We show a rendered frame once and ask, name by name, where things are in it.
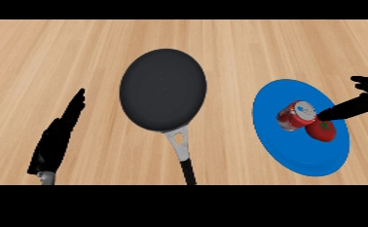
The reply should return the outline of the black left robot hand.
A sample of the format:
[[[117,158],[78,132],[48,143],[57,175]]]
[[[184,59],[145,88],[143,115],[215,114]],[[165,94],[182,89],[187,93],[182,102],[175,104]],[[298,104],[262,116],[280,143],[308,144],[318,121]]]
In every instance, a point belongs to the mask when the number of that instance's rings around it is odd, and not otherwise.
[[[54,120],[42,134],[30,160],[29,174],[39,174],[42,171],[55,172],[61,167],[83,108],[85,89],[80,89],[64,115]]]

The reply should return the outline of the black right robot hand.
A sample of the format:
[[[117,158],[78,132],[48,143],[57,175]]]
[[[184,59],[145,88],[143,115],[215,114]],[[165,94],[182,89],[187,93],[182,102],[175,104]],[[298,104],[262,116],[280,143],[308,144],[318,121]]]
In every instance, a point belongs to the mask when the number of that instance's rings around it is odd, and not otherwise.
[[[363,93],[354,99],[320,112],[318,119],[323,122],[345,120],[368,113],[368,77],[352,76],[351,80],[355,82],[355,88],[361,90]]]

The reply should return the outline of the red tomato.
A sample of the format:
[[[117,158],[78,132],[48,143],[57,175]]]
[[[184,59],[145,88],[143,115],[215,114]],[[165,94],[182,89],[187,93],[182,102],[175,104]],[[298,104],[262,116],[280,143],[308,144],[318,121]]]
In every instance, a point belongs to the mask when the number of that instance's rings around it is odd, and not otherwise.
[[[332,121],[315,121],[305,129],[312,138],[326,142],[330,142],[338,136],[338,129]]]

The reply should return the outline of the blue plate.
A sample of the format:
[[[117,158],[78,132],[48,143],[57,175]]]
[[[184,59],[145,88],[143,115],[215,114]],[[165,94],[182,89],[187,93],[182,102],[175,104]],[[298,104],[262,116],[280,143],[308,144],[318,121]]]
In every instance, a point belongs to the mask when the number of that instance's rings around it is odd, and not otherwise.
[[[308,101],[317,112],[335,106],[326,94],[308,83],[293,79],[276,80],[261,89],[255,98],[253,125],[276,160],[304,175],[324,176],[342,168],[348,159],[348,125],[345,120],[335,121],[338,137],[330,142],[314,139],[305,129],[286,131],[277,115],[296,100]]]

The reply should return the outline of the dark grey frying pan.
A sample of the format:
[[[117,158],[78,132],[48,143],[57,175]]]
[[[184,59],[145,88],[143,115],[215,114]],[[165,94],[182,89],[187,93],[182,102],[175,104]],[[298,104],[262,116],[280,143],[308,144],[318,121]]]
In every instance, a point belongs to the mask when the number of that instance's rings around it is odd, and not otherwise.
[[[134,61],[120,86],[123,110],[138,126],[168,136],[188,185],[197,184],[188,151],[188,124],[206,94],[205,71],[190,54],[159,49]]]

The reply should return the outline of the red can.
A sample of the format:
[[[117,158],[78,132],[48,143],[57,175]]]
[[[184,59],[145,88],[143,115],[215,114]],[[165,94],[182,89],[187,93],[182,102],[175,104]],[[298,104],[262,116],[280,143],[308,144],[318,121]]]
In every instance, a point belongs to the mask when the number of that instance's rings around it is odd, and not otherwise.
[[[296,100],[279,113],[277,121],[281,128],[293,132],[311,125],[317,120],[317,111],[305,100]]]

